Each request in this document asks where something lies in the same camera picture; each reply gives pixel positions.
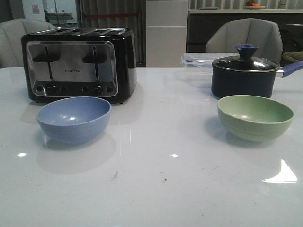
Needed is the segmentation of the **blue bowl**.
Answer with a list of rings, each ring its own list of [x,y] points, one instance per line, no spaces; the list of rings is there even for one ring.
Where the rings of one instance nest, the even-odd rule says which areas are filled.
[[[65,98],[42,107],[36,119],[52,140],[66,144],[90,141],[99,135],[110,119],[112,105],[90,96]]]

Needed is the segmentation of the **green bowl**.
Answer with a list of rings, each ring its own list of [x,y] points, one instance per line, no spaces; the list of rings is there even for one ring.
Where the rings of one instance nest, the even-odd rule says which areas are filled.
[[[250,95],[233,95],[217,102],[218,117],[228,132],[261,142],[278,138],[294,118],[291,108],[278,101]]]

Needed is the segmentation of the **clear plastic food container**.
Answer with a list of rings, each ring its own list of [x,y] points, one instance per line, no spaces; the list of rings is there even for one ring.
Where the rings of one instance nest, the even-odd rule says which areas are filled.
[[[237,53],[185,53],[181,56],[183,65],[183,80],[190,85],[199,88],[211,88],[213,67],[212,62],[216,59],[239,56]]]

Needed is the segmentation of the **black chrome four-slot toaster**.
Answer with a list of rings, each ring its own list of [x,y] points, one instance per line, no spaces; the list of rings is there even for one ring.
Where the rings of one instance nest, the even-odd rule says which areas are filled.
[[[29,98],[94,96],[123,103],[137,83],[129,28],[55,28],[21,39]]]

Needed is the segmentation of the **dark blue saucepan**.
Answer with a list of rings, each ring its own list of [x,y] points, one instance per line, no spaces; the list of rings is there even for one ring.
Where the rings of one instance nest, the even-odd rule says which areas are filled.
[[[270,98],[276,77],[287,77],[303,68],[301,61],[272,70],[234,70],[212,65],[211,92],[218,98],[253,95]]]

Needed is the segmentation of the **white cabinet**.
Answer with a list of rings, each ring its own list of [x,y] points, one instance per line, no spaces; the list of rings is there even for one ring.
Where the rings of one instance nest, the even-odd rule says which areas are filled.
[[[146,1],[146,66],[180,67],[186,52],[188,0]]]

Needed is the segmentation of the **glass pot lid blue knob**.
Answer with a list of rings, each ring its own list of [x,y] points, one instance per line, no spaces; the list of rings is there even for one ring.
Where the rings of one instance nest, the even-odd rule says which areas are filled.
[[[218,58],[212,62],[213,67],[232,71],[274,71],[278,70],[280,65],[265,58],[254,57],[259,49],[258,45],[238,44],[235,46],[238,56],[227,56]]]

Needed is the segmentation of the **fruit bowl on counter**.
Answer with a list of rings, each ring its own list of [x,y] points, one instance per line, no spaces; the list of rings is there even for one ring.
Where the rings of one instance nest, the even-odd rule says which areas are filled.
[[[244,8],[249,10],[258,10],[258,9],[264,9],[265,6],[261,6],[260,4],[256,3],[254,0],[249,0],[244,4]]]

